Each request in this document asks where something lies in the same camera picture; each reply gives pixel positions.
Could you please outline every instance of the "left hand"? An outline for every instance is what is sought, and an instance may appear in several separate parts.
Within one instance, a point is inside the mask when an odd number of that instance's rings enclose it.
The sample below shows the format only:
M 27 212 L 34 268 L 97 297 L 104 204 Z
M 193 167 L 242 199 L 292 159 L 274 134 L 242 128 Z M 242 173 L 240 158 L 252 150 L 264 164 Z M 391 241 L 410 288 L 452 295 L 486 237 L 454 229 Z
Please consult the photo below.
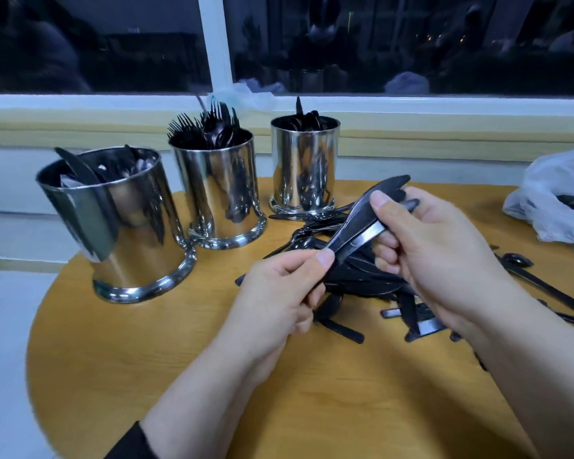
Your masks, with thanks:
M 310 328 L 325 293 L 315 285 L 333 263 L 331 250 L 287 251 L 255 263 L 215 344 L 252 365 L 268 356 L 275 363 L 287 337 Z

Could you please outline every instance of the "fingernail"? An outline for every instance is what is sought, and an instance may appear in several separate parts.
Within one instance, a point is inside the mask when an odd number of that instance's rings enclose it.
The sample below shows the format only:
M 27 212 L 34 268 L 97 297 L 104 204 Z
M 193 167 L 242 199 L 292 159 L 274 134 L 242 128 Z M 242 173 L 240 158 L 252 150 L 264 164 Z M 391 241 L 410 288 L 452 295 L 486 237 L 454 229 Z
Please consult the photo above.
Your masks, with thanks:
M 316 258 L 326 269 L 329 269 L 334 263 L 335 254 L 329 248 L 325 248 L 317 253 Z
M 370 204 L 374 209 L 380 208 L 387 201 L 389 201 L 389 197 L 379 190 L 375 190 L 370 195 Z

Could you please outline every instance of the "container rim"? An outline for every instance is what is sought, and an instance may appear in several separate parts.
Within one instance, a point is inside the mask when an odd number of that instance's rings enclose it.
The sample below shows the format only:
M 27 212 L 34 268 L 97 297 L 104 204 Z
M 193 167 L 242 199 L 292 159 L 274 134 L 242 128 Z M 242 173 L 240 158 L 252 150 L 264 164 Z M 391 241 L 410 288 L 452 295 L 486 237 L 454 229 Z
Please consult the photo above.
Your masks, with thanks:
M 316 134 L 324 133 L 324 132 L 333 132 L 333 131 L 335 131 L 335 130 L 337 130 L 337 129 L 339 130 L 339 129 L 340 129 L 340 125 L 342 125 L 338 119 L 336 119 L 335 117 L 329 117 L 328 115 L 325 115 L 325 116 L 323 116 L 323 117 L 327 117 L 328 119 L 332 119 L 332 120 L 336 121 L 336 123 L 337 123 L 337 126 L 336 126 L 336 127 L 332 127 L 332 128 L 325 129 L 325 130 L 313 130 L 313 131 L 309 131 L 309 132 L 304 132 L 304 131 L 297 131 L 297 130 L 287 130 L 287 129 L 284 129 L 284 128 L 282 128 L 282 127 L 277 126 L 277 125 L 274 123 L 276 120 L 278 120 L 278 119 L 283 119 L 283 117 L 287 117 L 287 116 L 289 116 L 289 115 L 293 115 L 293 114 L 281 115 L 281 116 L 275 117 L 274 119 L 272 119 L 272 120 L 270 121 L 270 127 L 275 128 L 275 129 L 278 129 L 278 130 L 281 130 L 281 131 L 283 131 L 283 132 L 294 133 L 294 134 L 296 134 L 296 135 L 316 135 Z
M 106 151 L 106 150 L 116 150 L 116 149 L 122 149 L 125 148 L 125 146 L 109 146 L 106 148 L 96 148 L 94 150 L 88 150 L 88 151 L 84 151 L 82 153 L 79 153 L 78 155 L 84 155 L 84 154 L 89 154 L 89 153 L 96 153 L 99 151 Z M 37 173 L 36 173 L 36 183 L 38 185 L 40 185 L 44 190 L 49 190 L 51 192 L 70 192 L 70 191 L 74 191 L 74 190 L 85 190 L 86 188 L 98 188 L 100 186 L 111 186 L 111 185 L 120 185 L 123 184 L 125 182 L 128 182 L 130 180 L 134 180 L 137 179 L 138 177 L 142 177 L 145 174 L 148 174 L 150 171 L 152 171 L 153 169 L 155 169 L 158 164 L 161 164 L 161 154 L 158 150 L 155 150 L 153 148 L 147 148 L 147 147 L 142 147 L 142 146 L 130 146 L 130 148 L 135 149 L 135 150 L 148 150 L 148 151 L 152 151 L 155 156 L 156 159 L 153 161 L 153 165 L 148 168 L 145 169 L 143 171 L 138 172 L 138 174 L 135 174 L 131 177 L 128 178 L 120 178 L 119 180 L 114 180 L 112 182 L 105 182 L 104 184 L 94 184 L 94 185 L 83 185 L 83 186 L 53 186 L 53 185 L 47 185 L 44 184 L 42 182 L 39 181 L 40 178 L 40 174 L 45 171 L 46 169 L 49 169 L 50 167 L 52 167 L 54 164 L 59 164 L 61 161 L 63 161 L 62 159 L 58 159 L 57 161 L 53 161 L 51 164 L 46 165 L 44 168 L 40 169 Z
M 172 148 L 174 148 L 176 151 L 191 151 L 191 152 L 199 152 L 199 153 L 219 153 L 219 152 L 223 152 L 223 151 L 226 151 L 226 152 L 227 152 L 227 151 L 233 150 L 233 149 L 235 149 L 235 148 L 243 147 L 243 146 L 245 146 L 245 145 L 247 145 L 247 144 L 249 144 L 249 143 L 251 143 L 251 142 L 253 141 L 253 138 L 255 137 L 255 135 L 253 135 L 253 132 L 251 132 L 249 129 L 245 129 L 245 128 L 243 128 L 243 129 L 241 129 L 241 130 L 244 130 L 245 132 L 247 132 L 247 133 L 249 134 L 249 138 L 247 139 L 247 141 L 245 141 L 244 143 L 241 143 L 241 144 L 239 144 L 239 145 L 230 146 L 230 147 L 227 147 L 227 148 L 219 148 L 219 149 L 216 149 L 216 150 L 206 150 L 206 149 L 204 149 L 204 150 L 194 150 L 194 149 L 191 149 L 191 148 L 179 148 L 178 146 L 174 146 L 173 144 L 171 144 L 170 141 L 168 141 L 168 144 L 169 144 Z

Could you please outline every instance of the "hand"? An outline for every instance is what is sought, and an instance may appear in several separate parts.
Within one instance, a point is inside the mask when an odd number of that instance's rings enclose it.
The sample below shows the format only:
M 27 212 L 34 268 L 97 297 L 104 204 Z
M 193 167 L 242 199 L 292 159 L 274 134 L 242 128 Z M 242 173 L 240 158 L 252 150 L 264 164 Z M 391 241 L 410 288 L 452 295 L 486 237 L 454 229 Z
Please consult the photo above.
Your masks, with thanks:
M 313 310 L 325 293 L 325 285 L 315 285 L 333 263 L 330 250 L 299 250 L 254 264 L 216 344 L 255 365 L 268 359 L 271 371 L 287 337 L 310 328 Z
M 406 194 L 421 200 L 413 215 L 382 192 L 370 197 L 389 228 L 374 240 L 376 267 L 401 274 L 446 326 L 462 332 L 490 295 L 514 282 L 463 212 L 412 186 Z

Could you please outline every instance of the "stainless steel cup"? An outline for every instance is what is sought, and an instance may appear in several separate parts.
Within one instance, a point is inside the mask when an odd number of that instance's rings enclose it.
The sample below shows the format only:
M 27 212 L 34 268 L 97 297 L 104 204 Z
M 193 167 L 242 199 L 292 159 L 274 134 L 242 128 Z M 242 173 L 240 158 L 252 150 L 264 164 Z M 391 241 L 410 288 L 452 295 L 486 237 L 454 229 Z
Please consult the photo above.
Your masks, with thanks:
M 123 147 L 79 155 L 87 164 Z M 137 303 L 167 292 L 191 272 L 196 252 L 183 233 L 160 154 L 134 148 L 149 169 L 100 185 L 63 188 L 66 163 L 42 169 L 36 181 L 92 264 L 93 289 L 114 303 Z
M 329 130 L 297 132 L 272 128 L 274 193 L 270 207 L 276 213 L 317 213 L 334 206 L 335 164 L 340 121 Z
M 245 246 L 266 228 L 260 208 L 253 134 L 242 145 L 221 150 L 173 146 L 191 213 L 189 235 L 211 250 Z

